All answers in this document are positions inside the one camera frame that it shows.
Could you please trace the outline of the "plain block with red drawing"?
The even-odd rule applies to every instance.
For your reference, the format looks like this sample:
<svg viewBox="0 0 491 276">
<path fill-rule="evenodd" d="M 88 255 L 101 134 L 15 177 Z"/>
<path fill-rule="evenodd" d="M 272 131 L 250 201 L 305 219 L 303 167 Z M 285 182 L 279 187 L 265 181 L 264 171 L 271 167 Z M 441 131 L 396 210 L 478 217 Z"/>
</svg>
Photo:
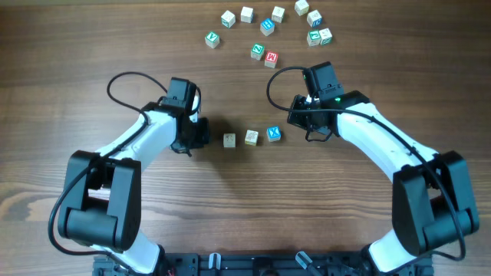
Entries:
<svg viewBox="0 0 491 276">
<path fill-rule="evenodd" d="M 223 147 L 235 148 L 236 147 L 236 135 L 234 133 L 223 134 Z"/>
</svg>

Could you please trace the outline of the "blue letter X block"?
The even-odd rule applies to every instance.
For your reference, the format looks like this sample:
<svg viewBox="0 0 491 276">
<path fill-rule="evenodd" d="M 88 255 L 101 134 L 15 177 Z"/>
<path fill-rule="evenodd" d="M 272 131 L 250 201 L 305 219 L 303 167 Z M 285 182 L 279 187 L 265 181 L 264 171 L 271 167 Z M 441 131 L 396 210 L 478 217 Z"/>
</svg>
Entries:
<svg viewBox="0 0 491 276">
<path fill-rule="evenodd" d="M 281 137 L 281 130 L 278 126 L 271 126 L 267 129 L 267 138 L 269 142 L 279 141 Z"/>
</svg>

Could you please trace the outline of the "plain block with yellow side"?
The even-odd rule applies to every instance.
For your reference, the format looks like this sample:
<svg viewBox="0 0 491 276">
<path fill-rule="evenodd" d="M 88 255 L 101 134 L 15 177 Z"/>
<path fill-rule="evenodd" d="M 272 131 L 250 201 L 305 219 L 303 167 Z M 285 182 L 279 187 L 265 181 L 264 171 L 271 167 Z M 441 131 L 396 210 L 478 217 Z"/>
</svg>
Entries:
<svg viewBox="0 0 491 276">
<path fill-rule="evenodd" d="M 245 144 L 256 146 L 259 138 L 259 133 L 254 130 L 247 130 L 245 135 Z"/>
</svg>

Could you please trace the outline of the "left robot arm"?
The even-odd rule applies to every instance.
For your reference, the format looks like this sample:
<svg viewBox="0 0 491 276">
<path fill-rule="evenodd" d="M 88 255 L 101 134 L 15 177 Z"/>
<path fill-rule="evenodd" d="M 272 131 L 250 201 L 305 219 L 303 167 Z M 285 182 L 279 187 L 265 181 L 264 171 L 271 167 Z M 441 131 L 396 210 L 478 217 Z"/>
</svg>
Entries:
<svg viewBox="0 0 491 276">
<path fill-rule="evenodd" d="M 161 245 L 140 230 L 141 175 L 165 149 L 190 155 L 209 142 L 209 121 L 200 117 L 202 96 L 189 80 L 174 77 L 156 102 L 138 109 L 137 122 L 95 152 L 78 150 L 68 160 L 64 189 L 48 220 L 56 234 L 104 255 L 105 264 L 128 275 L 174 275 Z"/>
</svg>

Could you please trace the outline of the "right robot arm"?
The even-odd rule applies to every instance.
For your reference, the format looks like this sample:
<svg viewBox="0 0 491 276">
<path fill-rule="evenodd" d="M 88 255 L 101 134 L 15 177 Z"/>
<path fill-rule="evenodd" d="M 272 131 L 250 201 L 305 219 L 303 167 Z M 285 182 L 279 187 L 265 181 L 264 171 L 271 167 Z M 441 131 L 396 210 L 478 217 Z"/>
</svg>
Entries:
<svg viewBox="0 0 491 276">
<path fill-rule="evenodd" d="M 288 123 L 352 143 L 392 184 L 392 229 L 361 252 L 329 255 L 328 273 L 425 275 L 440 247 L 478 231 L 479 215 L 466 160 L 457 152 L 438 153 L 399 130 L 357 90 L 346 93 L 330 62 L 301 69 L 308 96 L 288 108 Z"/>
</svg>

